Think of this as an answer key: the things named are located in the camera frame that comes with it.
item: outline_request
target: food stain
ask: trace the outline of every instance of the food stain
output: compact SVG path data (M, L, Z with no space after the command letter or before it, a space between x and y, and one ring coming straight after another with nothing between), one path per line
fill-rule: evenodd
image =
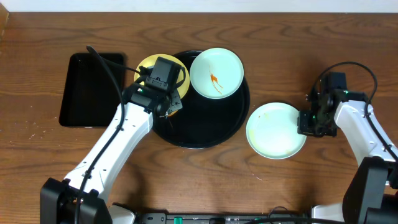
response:
M211 70L210 70L210 66L209 66L209 71L210 71L211 82L213 83L214 88L217 90L217 92L219 92L219 93L222 95L222 93L217 89L217 87L216 87L216 85L214 84L214 82L216 82L217 85L219 85L219 86L221 87L221 89L223 89L223 87L222 87L220 84L218 84L217 77L215 77L215 76L212 74L212 72L211 72Z

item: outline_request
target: white background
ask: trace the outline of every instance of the white background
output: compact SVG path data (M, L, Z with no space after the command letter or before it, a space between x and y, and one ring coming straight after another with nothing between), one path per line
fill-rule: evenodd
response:
M398 0L0 0L10 12L398 12Z

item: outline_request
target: sauce stain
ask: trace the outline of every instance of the sauce stain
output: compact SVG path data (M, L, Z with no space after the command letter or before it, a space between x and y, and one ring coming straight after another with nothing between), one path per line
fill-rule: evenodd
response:
M217 77L215 77L211 70L210 70L210 66L209 66L209 71L210 71L210 78L211 78L211 82L213 83L214 88L217 90L217 92L219 92L221 95L222 93L217 89L216 85L214 84L214 82L217 83L217 85L219 85L221 87L221 89L223 89L223 87L218 83Z

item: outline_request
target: white plate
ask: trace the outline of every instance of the white plate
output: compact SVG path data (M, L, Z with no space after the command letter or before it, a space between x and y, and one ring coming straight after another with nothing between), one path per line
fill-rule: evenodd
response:
M297 133L299 111L285 103L268 103L250 116L246 137L250 146L270 159L285 159L296 154L306 136Z
M214 48L197 56L189 73L192 86L199 94L210 99L222 99L240 87L244 72L236 54L227 49Z

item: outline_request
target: green object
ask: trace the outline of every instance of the green object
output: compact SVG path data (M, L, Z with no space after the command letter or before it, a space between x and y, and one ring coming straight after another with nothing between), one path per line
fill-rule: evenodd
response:
M174 224L182 224L182 217L174 217Z
M261 218L254 218L254 220L260 220ZM259 224L262 224L262 223L259 223Z

